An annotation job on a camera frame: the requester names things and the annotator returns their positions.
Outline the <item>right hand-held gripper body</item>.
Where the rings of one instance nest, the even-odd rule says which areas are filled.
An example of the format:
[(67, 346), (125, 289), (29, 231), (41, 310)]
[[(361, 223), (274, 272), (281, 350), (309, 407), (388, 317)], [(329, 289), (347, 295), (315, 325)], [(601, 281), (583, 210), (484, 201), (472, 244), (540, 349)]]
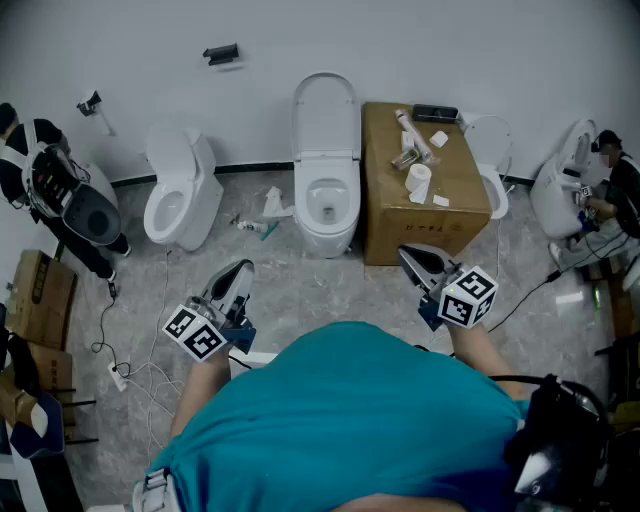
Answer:
[(431, 330), (446, 322), (470, 329), (490, 312), (497, 291), (497, 282), (479, 266), (457, 263), (429, 293), (424, 292), (418, 313)]

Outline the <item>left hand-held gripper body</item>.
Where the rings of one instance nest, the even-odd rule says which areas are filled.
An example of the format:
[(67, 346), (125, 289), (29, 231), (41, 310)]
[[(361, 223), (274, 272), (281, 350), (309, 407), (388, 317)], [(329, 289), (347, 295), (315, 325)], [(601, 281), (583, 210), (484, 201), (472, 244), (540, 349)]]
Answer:
[(248, 354), (256, 329), (246, 316), (250, 295), (231, 302), (194, 295), (179, 304), (162, 331), (195, 361), (205, 361), (225, 346)]

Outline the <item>white toilet paper roll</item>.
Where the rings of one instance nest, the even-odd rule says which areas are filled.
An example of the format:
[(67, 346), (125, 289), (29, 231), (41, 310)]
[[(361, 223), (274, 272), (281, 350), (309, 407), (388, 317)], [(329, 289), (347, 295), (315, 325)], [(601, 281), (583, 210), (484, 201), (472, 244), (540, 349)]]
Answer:
[(410, 166), (405, 188), (409, 192), (409, 200), (412, 203), (423, 205), (426, 202), (431, 178), (432, 171), (428, 166), (421, 163)]

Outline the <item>white toilet lid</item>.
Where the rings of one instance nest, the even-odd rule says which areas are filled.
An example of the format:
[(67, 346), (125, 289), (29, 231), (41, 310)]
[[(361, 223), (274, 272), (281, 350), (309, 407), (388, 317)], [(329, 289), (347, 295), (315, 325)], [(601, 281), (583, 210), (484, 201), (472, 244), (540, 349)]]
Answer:
[(291, 108), (295, 161), (318, 156), (361, 159), (361, 112), (353, 85), (332, 72), (314, 73), (296, 87)]

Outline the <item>large cardboard box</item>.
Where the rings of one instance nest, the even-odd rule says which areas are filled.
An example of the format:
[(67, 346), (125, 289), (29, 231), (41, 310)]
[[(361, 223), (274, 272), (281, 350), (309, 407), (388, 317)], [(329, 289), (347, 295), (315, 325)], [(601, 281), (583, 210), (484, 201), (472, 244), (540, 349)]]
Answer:
[[(402, 244), (433, 245), (455, 256), (488, 224), (492, 210), (480, 173), (463, 132), (456, 125), (418, 123), (425, 139), (442, 130), (448, 142), (433, 150), (440, 159), (430, 167), (432, 178), (426, 202), (412, 203), (405, 188), (406, 171), (392, 167), (401, 154), (401, 126), (395, 111), (404, 104), (368, 102), (362, 107), (361, 213), (364, 263), (398, 263)], [(433, 196), (449, 199), (449, 206), (433, 203)]]

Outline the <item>crumpled white tissue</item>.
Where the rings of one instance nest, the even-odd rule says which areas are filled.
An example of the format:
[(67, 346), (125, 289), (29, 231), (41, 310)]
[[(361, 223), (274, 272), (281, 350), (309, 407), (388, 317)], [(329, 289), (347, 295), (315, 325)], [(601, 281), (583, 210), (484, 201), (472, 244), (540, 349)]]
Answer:
[(265, 195), (266, 201), (263, 208), (265, 218), (286, 218), (294, 215), (295, 207), (282, 205), (282, 191), (272, 186)]

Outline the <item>black metal rods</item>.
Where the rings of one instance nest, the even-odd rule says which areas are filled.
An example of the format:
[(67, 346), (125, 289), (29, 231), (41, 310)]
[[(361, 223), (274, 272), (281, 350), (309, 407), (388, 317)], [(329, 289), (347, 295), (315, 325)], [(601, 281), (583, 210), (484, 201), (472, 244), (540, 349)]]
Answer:
[(99, 442), (98, 437), (78, 437), (76, 435), (77, 423), (74, 411), (85, 406), (97, 404), (95, 399), (76, 399), (75, 388), (56, 389), (54, 394), (62, 407), (63, 435), (66, 446), (88, 445)]

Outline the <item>white tube in plastic wrap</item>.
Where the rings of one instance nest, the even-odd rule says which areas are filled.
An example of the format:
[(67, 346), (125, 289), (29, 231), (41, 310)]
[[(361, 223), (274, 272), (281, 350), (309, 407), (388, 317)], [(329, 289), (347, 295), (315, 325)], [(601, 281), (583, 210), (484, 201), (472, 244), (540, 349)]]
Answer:
[(406, 110), (398, 109), (395, 111), (395, 116), (398, 124), (403, 128), (403, 130), (413, 137), (414, 146), (420, 154), (421, 161), (426, 165), (438, 165), (440, 163), (440, 159), (434, 155), (430, 146), (414, 126), (409, 113)]

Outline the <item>black phone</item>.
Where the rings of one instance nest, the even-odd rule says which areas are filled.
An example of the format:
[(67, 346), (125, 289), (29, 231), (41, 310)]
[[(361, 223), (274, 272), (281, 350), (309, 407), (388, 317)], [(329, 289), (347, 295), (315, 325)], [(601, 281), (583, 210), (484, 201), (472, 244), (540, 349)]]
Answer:
[(454, 124), (458, 114), (459, 110), (455, 107), (415, 104), (411, 117), (416, 122)]

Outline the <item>small printed cardboard box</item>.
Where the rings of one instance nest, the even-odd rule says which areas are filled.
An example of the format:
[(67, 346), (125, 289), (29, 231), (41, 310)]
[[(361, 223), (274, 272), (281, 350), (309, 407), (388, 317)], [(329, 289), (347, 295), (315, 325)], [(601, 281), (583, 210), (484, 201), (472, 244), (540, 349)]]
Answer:
[(73, 360), (70, 354), (33, 342), (28, 342), (27, 345), (44, 391), (73, 390)]

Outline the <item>person's teal shirt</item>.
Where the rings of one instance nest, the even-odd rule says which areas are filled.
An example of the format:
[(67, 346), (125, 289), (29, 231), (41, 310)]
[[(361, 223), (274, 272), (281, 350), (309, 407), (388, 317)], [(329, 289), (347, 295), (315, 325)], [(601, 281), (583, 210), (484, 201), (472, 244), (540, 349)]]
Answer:
[(515, 512), (504, 451), (529, 402), (364, 322), (231, 380), (151, 463), (134, 512)]

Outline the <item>dark grey oval device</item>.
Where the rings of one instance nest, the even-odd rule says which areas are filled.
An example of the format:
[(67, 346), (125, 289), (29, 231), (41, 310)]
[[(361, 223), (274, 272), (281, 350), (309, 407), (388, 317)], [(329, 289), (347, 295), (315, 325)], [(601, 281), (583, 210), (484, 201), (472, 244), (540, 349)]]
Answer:
[(71, 194), (61, 218), (71, 231), (94, 245), (112, 244), (121, 234), (117, 207), (98, 190), (84, 183)]

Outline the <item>black waist pack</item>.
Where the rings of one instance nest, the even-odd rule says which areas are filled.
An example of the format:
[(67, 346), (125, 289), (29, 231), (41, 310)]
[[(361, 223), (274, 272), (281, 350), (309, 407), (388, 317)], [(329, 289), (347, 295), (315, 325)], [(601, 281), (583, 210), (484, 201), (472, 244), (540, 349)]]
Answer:
[(505, 449), (518, 512), (600, 512), (612, 438), (607, 410), (588, 387), (546, 377), (505, 375), (537, 387), (524, 425)]

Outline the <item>black rack with devices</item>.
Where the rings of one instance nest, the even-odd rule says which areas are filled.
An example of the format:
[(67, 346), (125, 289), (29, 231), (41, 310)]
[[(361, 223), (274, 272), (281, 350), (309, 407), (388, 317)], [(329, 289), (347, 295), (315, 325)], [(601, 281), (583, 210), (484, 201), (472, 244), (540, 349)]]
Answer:
[(640, 331), (594, 353), (608, 365), (608, 411), (617, 434), (640, 430)]

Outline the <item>black and white wall sprayer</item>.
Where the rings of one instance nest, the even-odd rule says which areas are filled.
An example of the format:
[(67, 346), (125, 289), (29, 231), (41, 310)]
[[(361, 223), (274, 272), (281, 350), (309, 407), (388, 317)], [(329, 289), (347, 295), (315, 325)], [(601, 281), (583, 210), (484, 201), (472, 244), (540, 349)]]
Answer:
[(97, 90), (89, 91), (85, 97), (76, 104), (76, 108), (85, 118), (93, 120), (104, 135), (108, 137), (116, 135), (103, 112), (102, 98)]

